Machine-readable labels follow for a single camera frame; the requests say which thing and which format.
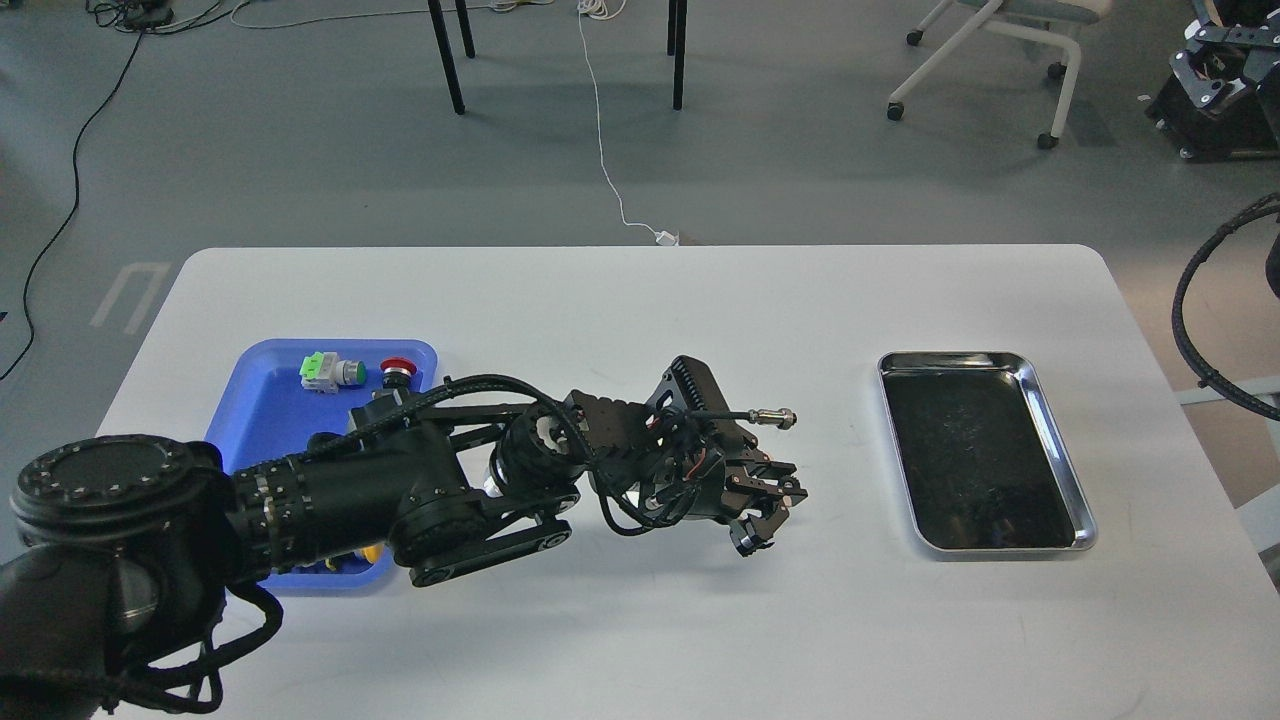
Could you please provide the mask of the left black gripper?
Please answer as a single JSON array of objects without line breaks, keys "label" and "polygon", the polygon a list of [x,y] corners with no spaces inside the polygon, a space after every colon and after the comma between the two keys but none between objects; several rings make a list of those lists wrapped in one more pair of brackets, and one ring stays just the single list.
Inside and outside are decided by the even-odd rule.
[{"label": "left black gripper", "polygon": [[659,455],[643,468],[643,527],[692,519],[730,524],[730,538],[742,557],[769,548],[791,506],[809,497],[797,466],[772,459]]}]

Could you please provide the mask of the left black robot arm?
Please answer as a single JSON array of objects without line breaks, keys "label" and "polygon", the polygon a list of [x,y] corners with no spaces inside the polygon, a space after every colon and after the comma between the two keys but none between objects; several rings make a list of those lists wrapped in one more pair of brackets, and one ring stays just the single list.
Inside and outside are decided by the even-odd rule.
[{"label": "left black robot arm", "polygon": [[498,374],[417,392],[411,373],[385,360],[348,432],[236,471],[209,442],[147,434],[31,461],[12,493],[26,552],[3,565],[3,716],[210,714],[221,670],[282,628],[271,573],[387,544],[417,587],[465,577],[566,542],[582,477],[617,534],[708,519],[744,556],[806,497],[750,432],[795,413],[732,410],[694,357],[641,404]]}]

